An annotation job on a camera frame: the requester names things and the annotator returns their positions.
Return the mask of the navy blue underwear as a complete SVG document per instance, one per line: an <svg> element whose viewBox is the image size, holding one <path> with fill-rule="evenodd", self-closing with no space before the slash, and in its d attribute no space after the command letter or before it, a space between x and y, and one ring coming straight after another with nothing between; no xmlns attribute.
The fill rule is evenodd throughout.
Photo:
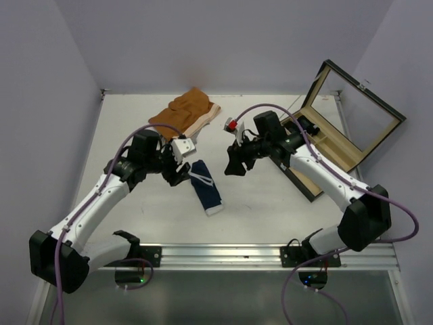
<svg viewBox="0 0 433 325"><path fill-rule="evenodd" d="M208 217L223 210L223 200L203 160L192 164L189 179Z"/></svg>

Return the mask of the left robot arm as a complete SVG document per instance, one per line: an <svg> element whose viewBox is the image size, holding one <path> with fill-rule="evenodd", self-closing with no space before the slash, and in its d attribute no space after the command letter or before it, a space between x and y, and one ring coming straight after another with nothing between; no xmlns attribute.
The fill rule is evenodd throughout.
<svg viewBox="0 0 433 325"><path fill-rule="evenodd" d="M140 129L127 137L110 160L98 182L74 210L48 232L37 230L29 240L30 270L57 287L73 293L95 270L120 264L147 265L140 239L117 230L102 245L88 243L109 212L149 174L160 174L174 187L189 177L184 158L196 147L186 135L162 142L151 129Z"/></svg>

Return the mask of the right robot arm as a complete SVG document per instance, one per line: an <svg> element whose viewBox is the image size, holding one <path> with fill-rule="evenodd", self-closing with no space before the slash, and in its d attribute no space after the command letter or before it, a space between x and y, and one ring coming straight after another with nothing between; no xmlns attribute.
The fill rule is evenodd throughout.
<svg viewBox="0 0 433 325"><path fill-rule="evenodd" d="M224 129L234 134L228 147L226 175L244 176L256 160L270 157L307 176L340 208L338 225L317 230L300 244L302 260L318 265L325 255L342 248L360 252L392 225L388 192L380 185L369 187L351 177L312 145L305 131L286 131L277 114L266 111L254 117L258 133L249 139L243 123L229 118Z"/></svg>

